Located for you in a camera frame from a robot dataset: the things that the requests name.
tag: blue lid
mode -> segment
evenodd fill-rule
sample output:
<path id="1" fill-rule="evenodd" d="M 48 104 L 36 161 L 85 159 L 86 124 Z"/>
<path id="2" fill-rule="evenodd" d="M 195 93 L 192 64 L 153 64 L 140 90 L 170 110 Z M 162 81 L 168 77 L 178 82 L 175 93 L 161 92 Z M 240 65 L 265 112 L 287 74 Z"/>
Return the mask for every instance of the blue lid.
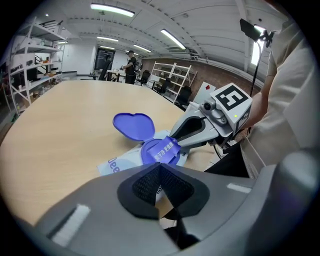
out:
<path id="1" fill-rule="evenodd" d="M 142 113 L 119 113 L 113 118 L 113 126 L 124 136 L 134 141 L 147 141 L 155 135 L 152 119 Z"/>

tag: ceiling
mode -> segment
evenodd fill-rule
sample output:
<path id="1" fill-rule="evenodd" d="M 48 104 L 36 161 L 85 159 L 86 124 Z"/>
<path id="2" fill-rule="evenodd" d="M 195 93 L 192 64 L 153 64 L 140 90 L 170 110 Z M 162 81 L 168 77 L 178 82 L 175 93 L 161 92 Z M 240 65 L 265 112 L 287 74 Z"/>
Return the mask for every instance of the ceiling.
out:
<path id="1" fill-rule="evenodd" d="M 91 3 L 121 7 L 135 12 L 133 17 L 92 10 Z M 63 21 L 70 38 L 118 39 L 116 43 L 100 40 L 98 44 L 116 49 L 133 49 L 146 57 L 181 57 L 174 54 L 177 45 L 161 33 L 166 29 L 181 41 L 191 55 L 221 62 L 253 73 L 253 41 L 240 29 L 240 19 L 270 30 L 279 30 L 285 16 L 263 0 L 48 0 L 38 10 L 43 20 Z M 137 49 L 133 44 L 151 51 Z M 262 52 L 258 78 L 264 80 L 269 48 Z"/>

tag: blue label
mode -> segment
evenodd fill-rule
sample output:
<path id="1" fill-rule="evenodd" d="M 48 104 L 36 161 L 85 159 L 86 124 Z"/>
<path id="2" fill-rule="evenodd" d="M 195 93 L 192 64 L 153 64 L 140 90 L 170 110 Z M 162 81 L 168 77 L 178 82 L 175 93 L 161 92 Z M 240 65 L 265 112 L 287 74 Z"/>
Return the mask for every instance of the blue label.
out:
<path id="1" fill-rule="evenodd" d="M 175 138 L 166 136 L 147 152 L 155 159 L 156 162 L 167 164 L 177 155 L 180 148 L 181 146 L 178 145 Z"/>

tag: brick wall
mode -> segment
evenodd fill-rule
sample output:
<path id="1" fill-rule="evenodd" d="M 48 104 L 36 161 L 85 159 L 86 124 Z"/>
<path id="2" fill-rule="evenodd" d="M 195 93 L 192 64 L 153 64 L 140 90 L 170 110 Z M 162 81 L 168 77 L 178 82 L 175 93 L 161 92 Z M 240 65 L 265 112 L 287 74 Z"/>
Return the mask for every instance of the brick wall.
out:
<path id="1" fill-rule="evenodd" d="M 192 101 L 199 88 L 201 87 L 203 82 L 207 82 L 216 88 L 223 87 L 229 83 L 234 83 L 237 86 L 239 86 L 241 89 L 243 89 L 245 92 L 250 94 L 251 89 L 251 81 L 248 81 L 244 79 L 243 77 L 240 77 L 234 73 L 231 73 L 227 70 L 224 70 L 219 67 L 215 67 L 212 65 L 204 64 L 201 62 L 196 61 L 187 61 L 187 60 L 179 60 L 179 59 L 143 59 L 143 71 L 149 70 L 152 71 L 155 61 L 159 63 L 166 63 L 166 64 L 174 64 L 177 63 L 178 66 L 185 66 L 188 67 L 192 65 L 192 69 L 197 71 L 197 75 L 191 85 L 192 94 L 190 96 L 190 100 Z M 257 89 L 254 89 L 253 95 L 255 95 L 258 92 Z"/>

